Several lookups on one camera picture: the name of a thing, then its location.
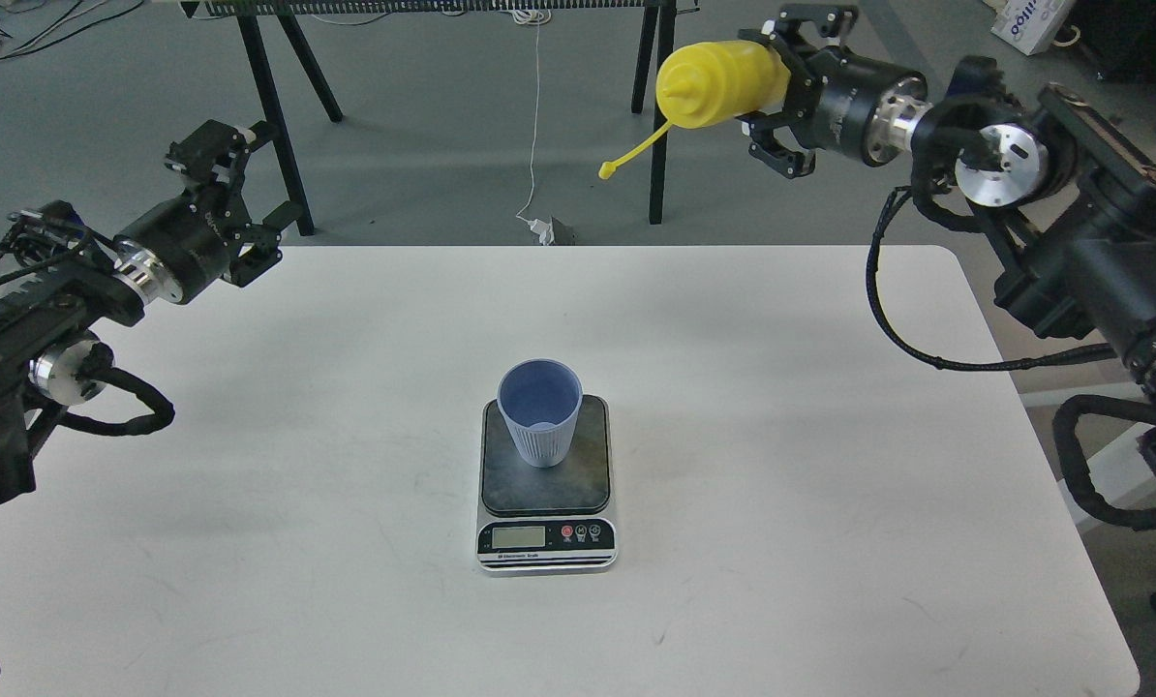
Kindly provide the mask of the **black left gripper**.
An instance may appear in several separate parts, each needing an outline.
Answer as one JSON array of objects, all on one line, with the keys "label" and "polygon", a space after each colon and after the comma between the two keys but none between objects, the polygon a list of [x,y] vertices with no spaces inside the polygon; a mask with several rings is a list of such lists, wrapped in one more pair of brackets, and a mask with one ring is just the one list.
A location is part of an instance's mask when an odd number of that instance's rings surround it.
[{"label": "black left gripper", "polygon": [[303,217],[302,203],[286,201],[260,222],[227,218],[220,229],[212,210],[231,210],[240,198],[250,156],[277,138],[271,123],[236,127],[207,119],[173,141],[164,166],[181,177],[183,197],[157,203],[114,237],[113,277],[144,304],[164,299],[187,305],[216,279],[245,288],[280,264],[286,228]]}]

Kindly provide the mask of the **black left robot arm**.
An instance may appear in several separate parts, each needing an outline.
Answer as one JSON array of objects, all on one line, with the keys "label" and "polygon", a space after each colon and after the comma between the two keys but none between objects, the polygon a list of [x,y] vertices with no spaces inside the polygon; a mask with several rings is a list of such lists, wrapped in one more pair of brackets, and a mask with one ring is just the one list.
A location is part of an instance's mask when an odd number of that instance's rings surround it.
[{"label": "black left robot arm", "polygon": [[249,286],[282,259],[304,203],[257,222],[242,197],[251,155],[273,138],[271,123],[203,123],[164,156],[181,193],[113,237],[65,201],[12,216],[0,243],[0,504],[34,494],[35,457],[59,427],[126,437],[172,422],[175,406],[118,369],[92,326],[136,325],[153,301],[185,305],[216,281]]}]

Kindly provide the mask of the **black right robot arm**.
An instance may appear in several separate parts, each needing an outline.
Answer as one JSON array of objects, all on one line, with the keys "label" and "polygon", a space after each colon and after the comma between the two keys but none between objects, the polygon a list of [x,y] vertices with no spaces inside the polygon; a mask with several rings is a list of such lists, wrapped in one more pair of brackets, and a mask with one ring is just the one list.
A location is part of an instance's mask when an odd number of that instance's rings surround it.
[{"label": "black right robot arm", "polygon": [[[1096,489],[1077,437],[1085,415],[1144,425],[1139,452],[1156,480],[1156,166],[1077,92],[1051,83],[1027,110],[1008,92],[994,59],[968,55],[944,98],[928,101],[922,74],[855,54],[844,40],[860,12],[851,5],[786,3],[739,39],[786,71],[781,97],[741,107],[756,160],[781,176],[812,173],[827,150],[868,166],[906,153],[907,184],[892,190],[870,236],[870,313],[892,344],[938,370],[1021,371],[1114,357],[1143,401],[1079,394],[1052,420],[1070,499],[1101,524],[1156,531],[1156,507],[1124,510]],[[879,299],[879,249],[905,203],[934,224],[980,233],[1003,272],[994,301],[1038,338],[1102,344],[1028,359],[966,363],[909,346]]]}]

